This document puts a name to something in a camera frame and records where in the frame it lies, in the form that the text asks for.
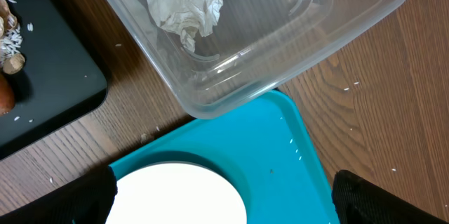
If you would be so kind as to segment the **rice and peanut scraps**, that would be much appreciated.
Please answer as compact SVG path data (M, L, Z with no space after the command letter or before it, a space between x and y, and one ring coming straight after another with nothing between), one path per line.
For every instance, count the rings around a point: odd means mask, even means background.
M21 26L18 18L12 13L9 3L14 0L1 0L1 71L5 74L20 72L26 63L20 52L23 43Z

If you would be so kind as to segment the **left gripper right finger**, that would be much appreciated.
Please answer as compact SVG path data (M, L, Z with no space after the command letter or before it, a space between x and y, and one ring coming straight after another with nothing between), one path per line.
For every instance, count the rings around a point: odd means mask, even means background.
M335 174L332 201L341 224L448 224L348 170Z

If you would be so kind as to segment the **clear plastic bin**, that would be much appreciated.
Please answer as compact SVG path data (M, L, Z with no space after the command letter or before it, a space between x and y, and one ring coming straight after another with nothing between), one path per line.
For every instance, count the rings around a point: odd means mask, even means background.
M289 81L405 0L223 0L211 35L187 51L147 0L107 0L183 109L212 119Z

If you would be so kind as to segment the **large white plate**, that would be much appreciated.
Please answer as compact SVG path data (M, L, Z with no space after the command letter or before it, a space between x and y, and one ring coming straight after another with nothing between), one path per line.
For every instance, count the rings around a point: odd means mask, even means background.
M218 173L189 163L153 164L117 181L107 223L246 224L235 187Z

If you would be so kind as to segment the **teal serving tray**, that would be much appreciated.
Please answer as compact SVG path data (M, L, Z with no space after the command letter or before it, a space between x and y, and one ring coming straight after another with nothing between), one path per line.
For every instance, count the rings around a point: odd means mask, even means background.
M195 119L110 166L116 178L164 161L210 168L239 192L249 223L338 223L331 188L295 103L270 91Z

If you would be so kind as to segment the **orange carrot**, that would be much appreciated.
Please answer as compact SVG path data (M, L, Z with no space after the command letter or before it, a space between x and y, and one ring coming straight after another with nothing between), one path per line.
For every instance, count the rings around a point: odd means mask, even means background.
M15 95L11 85L3 74L0 74L0 115L8 114L15 107Z

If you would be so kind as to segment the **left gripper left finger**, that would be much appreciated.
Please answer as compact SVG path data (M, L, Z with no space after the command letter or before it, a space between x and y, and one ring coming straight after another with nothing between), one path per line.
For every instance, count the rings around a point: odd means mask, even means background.
M105 223L116 194L116 176L104 166L2 215L1 224Z

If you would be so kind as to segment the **black tray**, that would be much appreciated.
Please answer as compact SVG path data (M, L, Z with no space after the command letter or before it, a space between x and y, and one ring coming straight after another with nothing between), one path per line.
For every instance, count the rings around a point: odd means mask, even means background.
M102 104L107 81L56 0L7 0L20 20L25 65L6 78L15 107L1 116L6 158Z

